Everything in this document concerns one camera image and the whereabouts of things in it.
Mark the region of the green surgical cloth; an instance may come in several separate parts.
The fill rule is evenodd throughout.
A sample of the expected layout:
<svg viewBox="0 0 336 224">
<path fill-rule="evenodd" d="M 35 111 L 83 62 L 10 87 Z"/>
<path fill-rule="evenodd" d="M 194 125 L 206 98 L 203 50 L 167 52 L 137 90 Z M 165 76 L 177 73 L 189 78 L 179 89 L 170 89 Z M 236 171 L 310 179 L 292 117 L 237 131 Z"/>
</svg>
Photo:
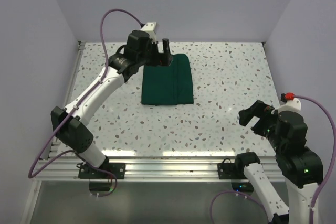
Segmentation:
<svg viewBox="0 0 336 224">
<path fill-rule="evenodd" d="M 187 55 L 174 55 L 168 67 L 144 66 L 141 104 L 176 106 L 193 103 L 193 80 Z"/>
</svg>

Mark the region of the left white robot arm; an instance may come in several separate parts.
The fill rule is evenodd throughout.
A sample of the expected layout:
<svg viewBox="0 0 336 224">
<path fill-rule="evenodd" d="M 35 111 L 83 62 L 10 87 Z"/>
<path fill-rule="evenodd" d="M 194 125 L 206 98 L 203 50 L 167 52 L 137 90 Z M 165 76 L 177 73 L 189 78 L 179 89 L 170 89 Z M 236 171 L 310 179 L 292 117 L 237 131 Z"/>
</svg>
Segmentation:
<svg viewBox="0 0 336 224">
<path fill-rule="evenodd" d="M 141 66 L 169 66 L 173 60 L 169 40 L 162 40 L 163 51 L 148 31 L 134 30 L 126 44 L 108 57 L 107 65 L 85 91 L 63 109 L 51 112 L 52 126 L 57 139 L 70 147 L 80 158 L 91 165 L 97 178 L 109 172 L 106 156 L 93 142 L 87 125 L 105 100 L 125 84 Z"/>
</svg>

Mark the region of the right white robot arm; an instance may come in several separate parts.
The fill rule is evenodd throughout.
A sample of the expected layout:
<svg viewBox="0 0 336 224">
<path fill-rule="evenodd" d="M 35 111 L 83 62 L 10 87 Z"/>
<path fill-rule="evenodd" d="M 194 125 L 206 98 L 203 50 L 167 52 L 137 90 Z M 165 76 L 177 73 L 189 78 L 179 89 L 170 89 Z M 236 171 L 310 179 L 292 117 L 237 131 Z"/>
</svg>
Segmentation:
<svg viewBox="0 0 336 224">
<path fill-rule="evenodd" d="M 251 130 L 269 141 L 285 178 L 288 204 L 282 203 L 254 152 L 238 154 L 235 158 L 236 176 L 251 182 L 269 223 L 319 223 L 318 200 L 314 194 L 323 181 L 323 165 L 319 156 L 306 147 L 308 127 L 299 114 L 300 109 L 298 99 L 278 109 L 257 100 L 239 112 L 242 126 L 253 117 L 259 119 Z"/>
</svg>

